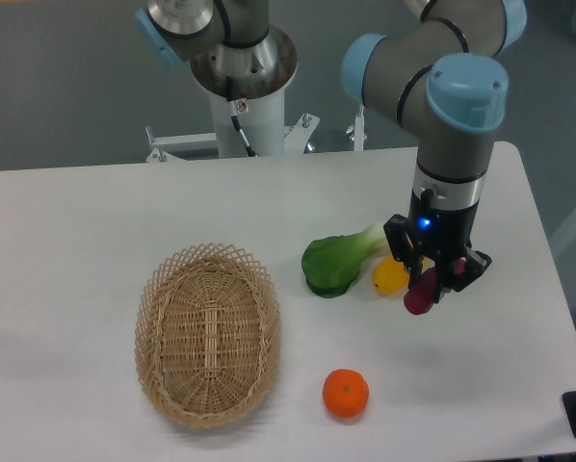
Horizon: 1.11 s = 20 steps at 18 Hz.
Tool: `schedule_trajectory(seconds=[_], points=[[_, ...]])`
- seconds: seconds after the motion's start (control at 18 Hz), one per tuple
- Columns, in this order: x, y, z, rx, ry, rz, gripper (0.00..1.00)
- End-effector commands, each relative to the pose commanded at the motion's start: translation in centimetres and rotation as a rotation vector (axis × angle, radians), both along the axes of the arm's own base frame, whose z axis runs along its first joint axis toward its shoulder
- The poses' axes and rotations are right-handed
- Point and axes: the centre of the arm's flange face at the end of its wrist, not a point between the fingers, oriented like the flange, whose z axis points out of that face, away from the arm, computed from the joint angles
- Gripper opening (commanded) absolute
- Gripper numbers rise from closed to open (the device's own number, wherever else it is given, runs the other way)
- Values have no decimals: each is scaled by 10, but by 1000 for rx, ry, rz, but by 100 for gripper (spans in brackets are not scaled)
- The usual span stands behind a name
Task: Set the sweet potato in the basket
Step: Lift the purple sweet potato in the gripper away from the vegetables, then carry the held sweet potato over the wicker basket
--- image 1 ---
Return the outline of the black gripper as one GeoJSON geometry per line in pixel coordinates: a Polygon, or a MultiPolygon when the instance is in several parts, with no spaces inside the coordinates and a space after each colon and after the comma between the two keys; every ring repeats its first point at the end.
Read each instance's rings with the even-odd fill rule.
{"type": "Polygon", "coordinates": [[[413,192],[408,215],[395,214],[384,224],[392,256],[408,272],[409,290],[421,279],[425,258],[435,263],[435,303],[450,292],[463,291],[486,272],[491,257],[467,248],[478,206],[476,202],[460,210],[443,210],[433,206],[432,192],[413,192]]]}

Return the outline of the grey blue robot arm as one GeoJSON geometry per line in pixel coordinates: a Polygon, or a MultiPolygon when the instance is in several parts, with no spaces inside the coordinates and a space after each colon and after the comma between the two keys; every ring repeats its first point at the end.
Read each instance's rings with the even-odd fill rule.
{"type": "MultiPolygon", "coordinates": [[[[521,1],[421,1],[419,27],[402,39],[358,38],[340,80],[362,107],[395,121],[418,141],[409,211],[350,236],[311,243],[301,258],[312,292],[336,297],[362,263],[387,248],[407,273],[406,309],[421,315],[484,274],[490,258],[471,231],[504,120],[509,78],[496,56],[518,40],[521,1]]],[[[213,101],[223,157],[287,152],[281,99],[296,73],[292,41],[269,20],[265,1],[149,1],[135,14],[150,46],[170,66],[189,63],[213,101]]]]}

